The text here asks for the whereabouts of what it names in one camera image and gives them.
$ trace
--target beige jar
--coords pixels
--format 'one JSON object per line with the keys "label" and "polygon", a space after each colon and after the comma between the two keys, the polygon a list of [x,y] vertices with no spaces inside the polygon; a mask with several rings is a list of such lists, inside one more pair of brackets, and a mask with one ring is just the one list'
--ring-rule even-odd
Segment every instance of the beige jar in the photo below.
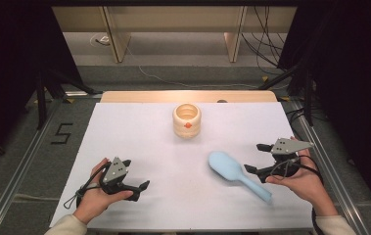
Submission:
{"label": "beige jar", "polygon": [[192,104],[182,104],[173,111],[173,130],[185,139],[197,136],[201,130],[201,110]]}

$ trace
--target white sleeve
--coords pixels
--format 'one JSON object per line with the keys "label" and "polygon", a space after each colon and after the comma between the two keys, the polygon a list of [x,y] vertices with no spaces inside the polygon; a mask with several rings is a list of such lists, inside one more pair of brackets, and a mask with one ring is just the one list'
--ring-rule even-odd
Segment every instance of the white sleeve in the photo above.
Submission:
{"label": "white sleeve", "polygon": [[78,220],[74,215],[68,214],[48,230],[45,235],[84,235],[87,225]]}
{"label": "white sleeve", "polygon": [[325,235],[354,235],[355,232],[340,215],[317,216],[316,224]]}

